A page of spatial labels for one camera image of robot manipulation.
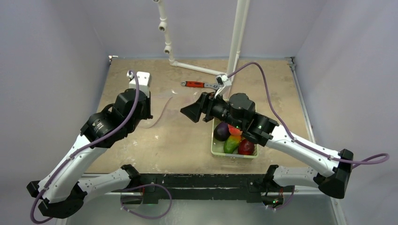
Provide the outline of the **clear zip top bag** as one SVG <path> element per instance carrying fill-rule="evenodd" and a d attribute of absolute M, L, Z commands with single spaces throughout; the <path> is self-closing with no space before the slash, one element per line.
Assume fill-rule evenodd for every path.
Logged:
<path fill-rule="evenodd" d="M 180 109 L 193 103 L 199 92 L 191 89 L 169 89 L 151 96 L 152 119 L 142 120 L 139 128 L 164 126 L 183 117 Z"/>

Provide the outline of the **pink toy peach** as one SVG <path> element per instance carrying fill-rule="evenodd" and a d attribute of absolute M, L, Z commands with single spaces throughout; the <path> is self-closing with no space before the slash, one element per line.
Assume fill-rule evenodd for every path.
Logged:
<path fill-rule="evenodd" d="M 229 125 L 229 124 L 228 124 L 228 130 L 229 130 L 229 133 L 233 136 L 241 136 L 241 134 L 242 134 L 241 130 L 239 130 L 238 128 L 236 128 L 232 125 Z"/>

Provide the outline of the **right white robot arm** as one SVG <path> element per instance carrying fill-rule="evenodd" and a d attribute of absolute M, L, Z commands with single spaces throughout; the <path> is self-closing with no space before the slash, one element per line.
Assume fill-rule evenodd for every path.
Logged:
<path fill-rule="evenodd" d="M 255 103 L 244 93 L 234 94 L 228 101 L 214 93 L 203 92 L 199 99 L 180 112 L 197 123 L 218 119 L 242 131 L 242 136 L 253 144 L 288 154 L 307 167 L 271 165 L 263 179 L 266 189 L 274 191 L 285 186 L 306 186 L 319 189 L 336 198 L 345 197 L 353 159 L 349 150 L 330 150 L 289 133 L 276 120 L 255 111 Z"/>

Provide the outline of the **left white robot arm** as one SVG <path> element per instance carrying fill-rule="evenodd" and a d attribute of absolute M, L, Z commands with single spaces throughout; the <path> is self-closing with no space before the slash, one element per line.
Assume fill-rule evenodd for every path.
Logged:
<path fill-rule="evenodd" d="M 120 93 L 114 103 L 89 117 L 72 148 L 48 176 L 27 185 L 35 198 L 33 208 L 39 209 L 46 220 L 64 219 L 97 196 L 120 189 L 136 191 L 140 174 L 132 165 L 87 181 L 81 177 L 114 143 L 132 133 L 141 120 L 151 118 L 148 88 Z"/>

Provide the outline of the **purple toy eggplant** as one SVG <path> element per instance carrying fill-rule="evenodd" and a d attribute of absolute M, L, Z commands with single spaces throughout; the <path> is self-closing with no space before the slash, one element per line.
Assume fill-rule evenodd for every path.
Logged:
<path fill-rule="evenodd" d="M 219 123 L 215 128 L 214 128 L 214 139 L 220 142 L 226 141 L 230 137 L 230 132 L 229 132 L 229 127 L 228 124 L 225 122 Z"/>

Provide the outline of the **light green plastic basket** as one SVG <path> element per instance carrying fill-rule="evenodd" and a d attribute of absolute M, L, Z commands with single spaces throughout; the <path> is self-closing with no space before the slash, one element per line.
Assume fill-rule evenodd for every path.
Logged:
<path fill-rule="evenodd" d="M 259 156 L 258 153 L 258 145 L 256 144 L 254 146 L 254 152 L 251 155 L 241 155 L 238 154 L 238 150 L 235 149 L 233 153 L 229 154 L 229 153 L 225 153 L 223 150 L 223 146 L 224 146 L 224 142 L 218 141 L 214 138 L 214 129 L 216 128 L 216 126 L 218 126 L 218 124 L 220 124 L 221 121 L 217 118 L 214 118 L 212 120 L 212 133 L 211 133 L 211 153 L 214 156 L 217 157 L 226 157 L 226 158 L 246 158 L 246 159 L 255 159 Z"/>

